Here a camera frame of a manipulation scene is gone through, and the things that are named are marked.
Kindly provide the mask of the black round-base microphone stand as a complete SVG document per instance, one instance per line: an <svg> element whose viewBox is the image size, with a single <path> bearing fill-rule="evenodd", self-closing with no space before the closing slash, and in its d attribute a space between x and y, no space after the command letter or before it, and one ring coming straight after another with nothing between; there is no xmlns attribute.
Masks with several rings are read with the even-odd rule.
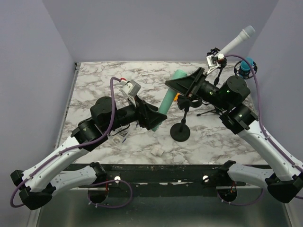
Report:
<svg viewBox="0 0 303 227"><path fill-rule="evenodd" d="M190 137L190 128L186 125L187 113L191 107L200 107L202 105L202 100L178 95L177 104L180 110L184 110L184 115L181 122L176 123L171 127L170 135L175 141L184 142Z"/></svg>

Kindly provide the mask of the mint green microphone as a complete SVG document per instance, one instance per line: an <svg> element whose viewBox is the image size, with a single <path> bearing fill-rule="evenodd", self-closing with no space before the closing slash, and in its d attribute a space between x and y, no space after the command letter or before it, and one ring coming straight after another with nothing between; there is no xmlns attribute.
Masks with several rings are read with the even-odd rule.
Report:
<svg viewBox="0 0 303 227"><path fill-rule="evenodd" d="M176 70L173 76L171 77L171 80L174 79L180 79L183 77L186 77L187 73L182 70ZM159 107L159 113L161 114L167 114L175 97L177 95L177 92L169 88L164 96L164 99Z"/></svg>

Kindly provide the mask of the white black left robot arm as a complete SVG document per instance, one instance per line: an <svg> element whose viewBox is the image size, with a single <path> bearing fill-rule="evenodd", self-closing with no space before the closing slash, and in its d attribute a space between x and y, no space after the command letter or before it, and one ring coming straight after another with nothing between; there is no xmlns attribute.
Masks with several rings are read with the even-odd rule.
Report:
<svg viewBox="0 0 303 227"><path fill-rule="evenodd" d="M113 96L104 96L90 108L91 117L81 121L66 141L43 161L28 170L15 170L10 177L16 186L22 206L30 210L47 204L56 194L79 186L101 186L107 174L103 167L91 163L78 170L66 168L78 158L87 155L108 139L108 134L137 122L140 127L151 130L167 119L158 108L138 96L135 103L117 109Z"/></svg>

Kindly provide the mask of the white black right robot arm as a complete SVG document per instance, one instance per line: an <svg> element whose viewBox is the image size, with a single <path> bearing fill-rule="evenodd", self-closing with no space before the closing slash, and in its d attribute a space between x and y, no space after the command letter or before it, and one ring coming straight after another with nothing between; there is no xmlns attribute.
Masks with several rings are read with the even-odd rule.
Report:
<svg viewBox="0 0 303 227"><path fill-rule="evenodd" d="M179 93L180 109L186 101L206 101L217 108L223 125L250 144L270 166L260 169L227 161L218 170L221 184L255 185L282 203L296 197L303 188L303 163L270 135L261 122L261 115L244 104L250 89L243 78L232 75L218 88L206 80L204 69L198 68L189 76L167 80L165 85Z"/></svg>

